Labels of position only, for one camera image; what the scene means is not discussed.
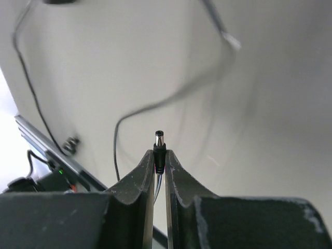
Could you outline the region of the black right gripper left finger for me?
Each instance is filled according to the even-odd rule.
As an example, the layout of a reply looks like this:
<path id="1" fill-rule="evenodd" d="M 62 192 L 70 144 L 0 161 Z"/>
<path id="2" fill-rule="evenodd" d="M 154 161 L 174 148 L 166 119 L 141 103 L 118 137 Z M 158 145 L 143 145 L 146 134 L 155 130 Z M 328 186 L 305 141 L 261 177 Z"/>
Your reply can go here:
<path id="1" fill-rule="evenodd" d="M 154 155 L 105 191 L 79 192 L 63 170 L 1 194 L 1 248 L 151 248 Z"/>

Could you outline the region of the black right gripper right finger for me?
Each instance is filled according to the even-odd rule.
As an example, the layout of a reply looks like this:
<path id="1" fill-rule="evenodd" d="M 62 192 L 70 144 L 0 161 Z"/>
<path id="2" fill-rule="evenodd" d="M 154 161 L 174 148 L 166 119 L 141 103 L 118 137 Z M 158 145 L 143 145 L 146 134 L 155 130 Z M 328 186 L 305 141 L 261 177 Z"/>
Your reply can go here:
<path id="1" fill-rule="evenodd" d="M 165 157 L 169 248 L 331 248 L 317 209 L 287 197 L 221 197 Z"/>

